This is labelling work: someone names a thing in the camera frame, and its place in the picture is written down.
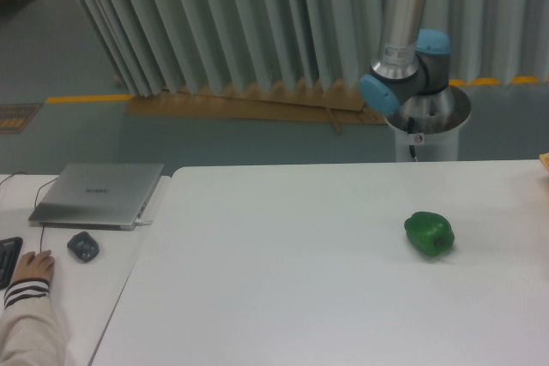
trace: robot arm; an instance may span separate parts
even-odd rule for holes
[[[360,79],[366,103],[382,112],[396,136],[406,136],[409,153],[397,145],[396,159],[457,160],[457,145],[442,145],[446,132],[468,120],[471,102],[449,86],[448,36],[419,30],[425,0],[386,0],[383,30],[371,72]],[[424,145],[416,156],[415,145]],[[437,145],[438,149],[425,148]]]
[[[390,114],[419,93],[448,86],[450,43],[445,33],[419,30],[425,0],[386,0],[383,29],[371,74],[360,92],[374,109]]]

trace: black and white striped sleeve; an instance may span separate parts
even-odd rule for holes
[[[50,294],[50,284],[45,279],[22,279],[18,280],[6,290],[3,299],[4,308],[20,300],[31,297],[47,297]]]

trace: computer mouse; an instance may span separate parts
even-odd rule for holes
[[[67,247],[73,252],[77,259],[88,263],[100,252],[100,246],[86,231],[74,235],[67,243]]]

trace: person's arm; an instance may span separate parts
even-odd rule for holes
[[[0,317],[2,366],[63,366],[65,342],[49,298],[54,263],[50,250],[21,257]]]

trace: floor mat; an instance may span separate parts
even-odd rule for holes
[[[21,133],[42,104],[0,105],[0,134]]]

